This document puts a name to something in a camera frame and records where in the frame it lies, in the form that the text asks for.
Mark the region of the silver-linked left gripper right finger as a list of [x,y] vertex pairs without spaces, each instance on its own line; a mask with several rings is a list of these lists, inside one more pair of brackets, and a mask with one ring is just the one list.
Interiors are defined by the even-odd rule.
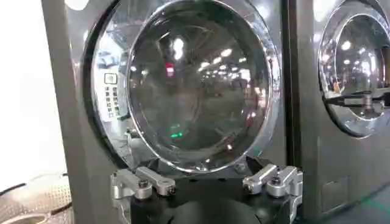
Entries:
[[266,191],[275,198],[303,194],[303,172],[294,166],[280,169],[275,164],[268,164],[256,174],[242,180],[243,188],[250,195],[257,195]]

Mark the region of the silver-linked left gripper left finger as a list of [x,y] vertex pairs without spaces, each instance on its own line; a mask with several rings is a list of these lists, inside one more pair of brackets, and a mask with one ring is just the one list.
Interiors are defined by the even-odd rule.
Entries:
[[135,172],[119,169],[111,175],[111,194],[115,200],[126,197],[146,200],[153,191],[164,197],[174,195],[176,182],[148,167],[138,167]]

